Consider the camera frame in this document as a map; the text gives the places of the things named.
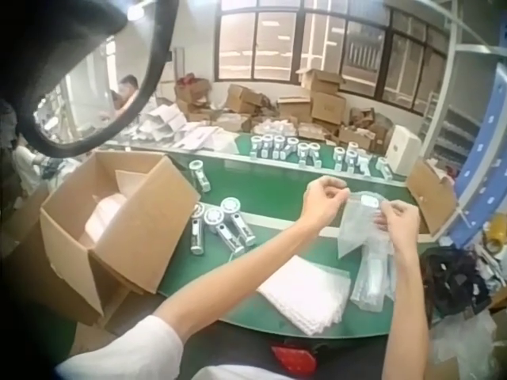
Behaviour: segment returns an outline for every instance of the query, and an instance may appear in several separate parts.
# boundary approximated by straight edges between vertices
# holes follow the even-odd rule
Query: open cardboard box
[[[100,200],[119,192],[127,201],[94,244],[85,225]],[[162,154],[96,152],[42,204],[51,266],[100,315],[109,276],[154,294],[198,198]]]
[[[415,198],[431,235],[447,222],[458,207],[451,181],[447,177],[440,179],[424,160],[417,160],[406,178],[406,187]]]

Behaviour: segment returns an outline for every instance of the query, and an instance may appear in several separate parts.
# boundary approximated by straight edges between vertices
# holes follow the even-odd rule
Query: green conveyor table
[[[244,218],[257,237],[256,246],[274,237],[299,217],[308,182],[324,174],[342,178],[352,192],[376,192],[389,200],[398,199],[414,203],[403,178],[384,180],[375,169],[374,162],[370,164],[371,177],[364,177],[360,173],[334,171],[332,146],[322,145],[322,168],[316,169],[310,166],[300,168],[296,163],[295,154],[287,161],[251,159],[250,135],[247,134],[242,134],[236,139],[239,154],[224,154],[207,150],[188,153],[170,148],[161,149],[155,144],[129,143],[128,145],[132,150],[165,151],[186,167],[192,160],[202,160],[212,189],[210,192],[201,194],[201,202],[219,206],[224,198],[229,196],[238,198]],[[118,143],[105,146],[105,148],[114,149],[124,147],[124,144]],[[185,175],[193,181],[189,172]],[[341,216],[337,216],[336,220],[321,232],[321,235],[301,256],[317,264],[347,271],[352,279],[352,291],[361,255],[358,249],[340,260],[337,258],[337,233],[340,219]],[[428,236],[420,235],[419,252],[422,253],[434,244]],[[187,229],[170,261],[158,289],[159,293],[166,297],[171,296],[190,281],[228,262],[230,255],[231,252],[220,238],[208,229],[204,230],[204,255],[192,255],[190,231]],[[380,313],[360,310],[355,304],[348,302],[342,321],[313,337],[347,339],[384,335],[389,331],[392,311],[393,303],[389,298],[385,299],[383,311]],[[223,321],[265,333],[307,337],[278,313],[260,294],[250,296],[226,315]]]

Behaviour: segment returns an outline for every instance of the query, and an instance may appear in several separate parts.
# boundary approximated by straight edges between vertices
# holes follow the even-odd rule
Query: plastic wrap
[[[102,199],[97,204],[85,224],[85,231],[94,243],[101,238],[114,215],[126,201],[127,198],[123,194],[117,193]]]
[[[493,357],[496,328],[489,310],[470,319],[462,313],[446,317],[432,330],[433,362],[456,357],[461,380],[498,378]]]
[[[388,255],[374,245],[363,247],[363,256],[350,300],[362,310],[380,312],[389,283],[387,275]]]
[[[380,245],[380,252],[393,253],[389,235],[379,231],[374,223],[383,200],[385,198],[374,192],[355,192],[350,195],[338,233],[338,258],[361,247],[368,239],[373,245]]]

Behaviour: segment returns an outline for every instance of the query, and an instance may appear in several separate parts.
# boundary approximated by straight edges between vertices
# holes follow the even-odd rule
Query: clear plastic bag
[[[376,241],[372,244],[381,244],[379,249],[382,252],[393,253],[389,235],[379,231],[374,223],[383,200],[385,198],[374,192],[355,192],[350,195],[338,233],[338,258],[361,247],[368,239]]]
[[[383,308],[386,286],[388,255],[379,253],[376,247],[366,244],[350,300],[360,309],[379,313]]]
[[[432,329],[433,362],[456,357],[462,380],[498,378],[493,357],[496,328],[489,310],[470,319],[462,313],[446,317]]]

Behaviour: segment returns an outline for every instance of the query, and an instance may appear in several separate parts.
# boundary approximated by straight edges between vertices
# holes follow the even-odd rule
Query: white container
[[[421,140],[408,128],[395,126],[395,131],[386,152],[386,161],[391,171],[408,176],[421,152]]]

